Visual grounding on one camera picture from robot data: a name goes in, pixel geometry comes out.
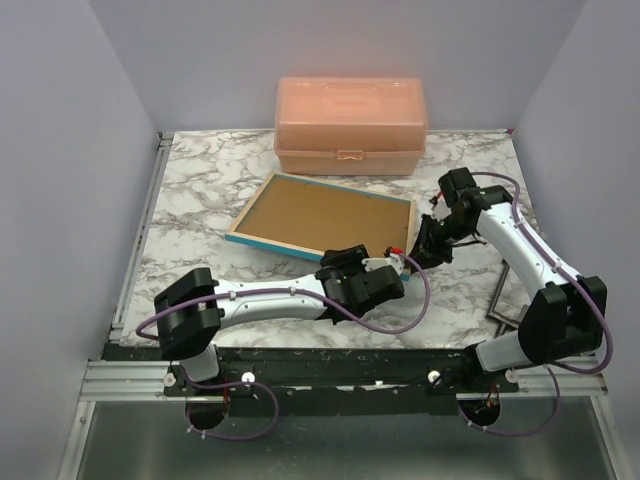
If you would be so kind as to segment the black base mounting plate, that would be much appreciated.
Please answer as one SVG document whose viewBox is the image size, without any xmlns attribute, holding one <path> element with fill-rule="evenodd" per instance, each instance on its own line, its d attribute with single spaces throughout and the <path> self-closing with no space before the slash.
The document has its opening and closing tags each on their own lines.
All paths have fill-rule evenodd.
<svg viewBox="0 0 640 480">
<path fill-rule="evenodd" d="M 105 354 L 118 365 L 159 367 L 161 398 L 184 401 L 203 417 L 447 416 L 461 399 L 519 390 L 503 373 L 468 376 L 461 349 L 221 347 L 218 376 L 192 381 L 152 348 L 107 347 Z"/>
</svg>

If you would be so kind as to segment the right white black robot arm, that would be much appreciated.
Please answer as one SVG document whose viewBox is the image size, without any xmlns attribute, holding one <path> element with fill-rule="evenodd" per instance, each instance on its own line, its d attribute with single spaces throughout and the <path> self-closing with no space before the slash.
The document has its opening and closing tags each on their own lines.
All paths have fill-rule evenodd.
<svg viewBox="0 0 640 480">
<path fill-rule="evenodd" d="M 458 168 L 439 179 L 449 213 L 441 219 L 423 215 L 407 261 L 412 271 L 449 263 L 457 241 L 479 235 L 498 251 L 529 296 L 516 330 L 464 350 L 462 384 L 480 392 L 494 383 L 496 372 L 541 365 L 567 369 L 565 358 L 599 348 L 604 357 L 589 371 L 601 372 L 613 354 L 606 285 L 597 276 L 579 273 L 542 240 L 520 213 L 518 190 L 481 187 L 476 176 Z"/>
</svg>

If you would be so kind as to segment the aluminium rail frame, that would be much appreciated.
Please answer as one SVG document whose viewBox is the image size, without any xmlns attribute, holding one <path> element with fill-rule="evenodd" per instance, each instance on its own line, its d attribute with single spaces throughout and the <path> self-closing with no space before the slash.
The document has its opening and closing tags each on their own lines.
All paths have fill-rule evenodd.
<svg viewBox="0 0 640 480">
<path fill-rule="evenodd" d="M 315 271 L 312 261 L 224 239 L 272 171 L 279 170 L 270 130 L 175 132 L 163 140 L 112 322 L 111 350 L 124 365 L 89 366 L 82 384 L 74 455 L 62 479 L 617 479 L 603 433 L 602 377 L 569 377 L 556 370 L 563 401 L 549 430 L 526 438 L 483 436 L 459 416 L 424 414 L 285 417 L 268 437 L 250 442 L 201 440 L 186 433 L 184 402 L 161 399 L 157 345 L 134 335 L 153 313 L 153 297 L 190 268 L 211 266 L 223 279 L 270 281 Z M 415 199 L 428 210 L 436 177 L 458 166 L 479 166 L 524 180 L 505 130 L 435 131 L 409 178 L 331 178 L 344 186 Z M 351 322 L 275 320 L 232 327 L 221 346 L 392 349 L 466 346 L 496 326 L 484 317 L 499 280 L 499 257 L 489 247 L 464 248 L 444 273 L 430 273 L 427 317 L 399 336 Z"/>
</svg>

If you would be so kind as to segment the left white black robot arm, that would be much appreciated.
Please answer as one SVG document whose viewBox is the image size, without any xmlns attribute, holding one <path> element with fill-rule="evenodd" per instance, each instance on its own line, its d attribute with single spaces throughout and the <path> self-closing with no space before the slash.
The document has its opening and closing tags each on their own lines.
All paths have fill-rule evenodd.
<svg viewBox="0 0 640 480">
<path fill-rule="evenodd" d="M 189 271 L 154 298 L 161 358 L 179 362 L 188 384 L 209 395 L 222 380 L 218 331 L 266 320 L 353 321 L 404 296 L 404 264 L 392 250 L 382 257 L 362 245 L 329 250 L 320 265 L 314 274 L 254 284 L 216 280 L 207 267 Z"/>
</svg>

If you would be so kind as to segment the orange translucent plastic box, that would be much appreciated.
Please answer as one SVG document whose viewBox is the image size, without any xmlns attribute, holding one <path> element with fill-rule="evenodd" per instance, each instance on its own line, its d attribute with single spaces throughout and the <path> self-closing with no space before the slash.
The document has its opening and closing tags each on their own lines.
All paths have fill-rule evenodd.
<svg viewBox="0 0 640 480">
<path fill-rule="evenodd" d="M 286 173 L 408 176 L 425 153 L 428 128 L 415 78 L 279 81 L 274 152 Z"/>
</svg>

